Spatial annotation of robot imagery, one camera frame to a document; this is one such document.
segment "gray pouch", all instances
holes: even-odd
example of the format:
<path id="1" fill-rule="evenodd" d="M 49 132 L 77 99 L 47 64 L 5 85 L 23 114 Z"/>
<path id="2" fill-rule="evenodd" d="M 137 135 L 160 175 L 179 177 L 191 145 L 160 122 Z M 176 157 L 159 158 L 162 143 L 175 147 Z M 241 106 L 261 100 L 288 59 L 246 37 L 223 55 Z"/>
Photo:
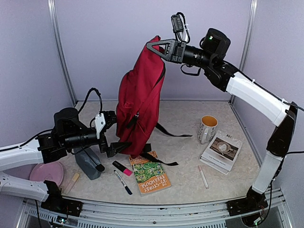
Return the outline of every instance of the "gray pouch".
<path id="1" fill-rule="evenodd" d="M 74 149 L 76 162 L 90 180 L 95 180 L 105 168 L 91 148 L 81 150 L 82 148 Z"/>

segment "table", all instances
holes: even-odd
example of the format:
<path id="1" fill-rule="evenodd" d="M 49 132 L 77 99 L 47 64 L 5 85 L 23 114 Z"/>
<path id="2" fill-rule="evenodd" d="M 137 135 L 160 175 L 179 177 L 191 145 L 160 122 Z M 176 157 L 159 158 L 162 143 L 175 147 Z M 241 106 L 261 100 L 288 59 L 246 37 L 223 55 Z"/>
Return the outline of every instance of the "table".
<path id="1" fill-rule="evenodd" d="M 79 102 L 76 108 L 80 108 L 81 104 Z M 103 110 L 115 110 L 116 105 L 117 102 L 104 102 Z M 98 111 L 99 102 L 88 102 L 79 115 L 80 121 L 89 125 Z M 204 115 L 212 115 L 218 119 L 217 130 L 227 132 L 244 142 L 239 157 L 227 176 L 199 161 L 199 156 L 208 145 L 200 144 L 197 139 L 200 118 Z M 92 149 L 105 166 L 101 177 L 90 180 L 78 167 L 74 156 L 69 154 L 60 160 L 65 169 L 65 177 L 60 188 L 64 189 L 73 175 L 78 172 L 80 178 L 68 196 L 84 200 L 166 205 L 227 200 L 246 195 L 248 188 L 257 177 L 259 165 L 228 102 L 161 101 L 159 123 L 171 133 L 193 135 L 191 138 L 169 137 L 155 129 L 148 141 L 160 160 L 179 163 L 178 166 L 163 166 L 172 184 L 171 188 L 142 197 L 134 175 L 130 177 L 122 175 L 133 192 L 133 195 L 128 195 L 115 176 L 113 170 L 116 168 L 112 165 L 112 162 L 117 160 L 132 170 L 128 156 L 117 154 L 107 158 L 105 153 L 100 154 L 98 146 L 93 146 Z M 106 132 L 108 143 L 118 141 L 115 131 L 116 125 Z M 203 167 L 209 189 L 204 187 L 198 165 Z"/>

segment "white mug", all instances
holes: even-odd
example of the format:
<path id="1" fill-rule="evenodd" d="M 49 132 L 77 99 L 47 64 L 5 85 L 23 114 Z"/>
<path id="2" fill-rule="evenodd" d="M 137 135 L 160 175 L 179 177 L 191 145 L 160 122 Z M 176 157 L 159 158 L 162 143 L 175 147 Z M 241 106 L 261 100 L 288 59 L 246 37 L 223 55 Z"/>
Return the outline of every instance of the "white mug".
<path id="1" fill-rule="evenodd" d="M 218 120 L 214 116 L 206 115 L 200 119 L 198 139 L 201 144 L 208 143 L 213 139 L 217 125 Z"/>

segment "zipper pull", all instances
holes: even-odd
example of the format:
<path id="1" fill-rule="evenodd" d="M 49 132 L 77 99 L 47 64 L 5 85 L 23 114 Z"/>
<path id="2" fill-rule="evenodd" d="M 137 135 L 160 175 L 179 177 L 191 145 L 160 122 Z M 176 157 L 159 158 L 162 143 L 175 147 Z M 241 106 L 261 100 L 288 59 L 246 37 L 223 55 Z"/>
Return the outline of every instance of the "zipper pull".
<path id="1" fill-rule="evenodd" d="M 128 125 L 127 125 L 127 128 L 128 128 L 128 129 L 131 128 L 134 124 L 137 123 L 138 117 L 139 117 L 139 112 L 137 112 L 137 114 L 134 115 L 134 116 L 132 117 L 132 119 L 130 120 L 130 122 L 128 123 Z"/>

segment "book cover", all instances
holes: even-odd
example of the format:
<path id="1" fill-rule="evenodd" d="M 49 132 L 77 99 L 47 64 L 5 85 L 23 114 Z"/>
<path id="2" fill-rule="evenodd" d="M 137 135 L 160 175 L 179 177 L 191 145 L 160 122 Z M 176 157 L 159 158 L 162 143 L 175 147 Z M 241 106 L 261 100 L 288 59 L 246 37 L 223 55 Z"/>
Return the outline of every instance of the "book cover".
<path id="1" fill-rule="evenodd" d="M 218 131 L 200 160 L 219 172 L 227 175 L 231 171 L 243 142 L 231 135 Z"/>
<path id="2" fill-rule="evenodd" d="M 149 152 L 157 158 L 155 151 Z M 141 156 L 130 159 L 141 195 L 147 195 L 171 187 L 171 183 L 160 163 L 151 162 Z"/>

